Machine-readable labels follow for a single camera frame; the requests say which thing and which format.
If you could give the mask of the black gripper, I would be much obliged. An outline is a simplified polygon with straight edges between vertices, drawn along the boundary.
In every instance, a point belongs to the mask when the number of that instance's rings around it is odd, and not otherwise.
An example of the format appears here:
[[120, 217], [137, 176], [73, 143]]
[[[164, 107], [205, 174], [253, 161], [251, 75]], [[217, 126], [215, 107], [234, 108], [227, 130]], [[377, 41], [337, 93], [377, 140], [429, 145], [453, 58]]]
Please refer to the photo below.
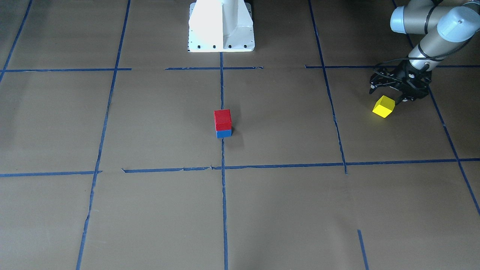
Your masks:
[[430, 63], [426, 62], [417, 69], [410, 60], [402, 60], [394, 69], [394, 74], [402, 81], [401, 96], [395, 99], [395, 105], [416, 99], [423, 99], [429, 95], [429, 86], [432, 78]]

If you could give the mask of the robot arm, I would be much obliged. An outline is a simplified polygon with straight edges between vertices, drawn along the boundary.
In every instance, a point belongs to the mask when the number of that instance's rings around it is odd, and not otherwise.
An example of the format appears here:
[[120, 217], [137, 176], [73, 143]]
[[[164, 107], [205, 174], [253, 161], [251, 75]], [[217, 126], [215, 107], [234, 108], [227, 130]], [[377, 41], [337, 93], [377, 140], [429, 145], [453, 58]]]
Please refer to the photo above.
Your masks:
[[401, 92], [396, 103], [428, 95], [432, 72], [440, 62], [456, 53], [479, 31], [479, 1], [459, 6], [440, 6], [438, 0], [412, 0], [391, 14], [391, 30], [424, 35], [406, 59], [394, 69]]

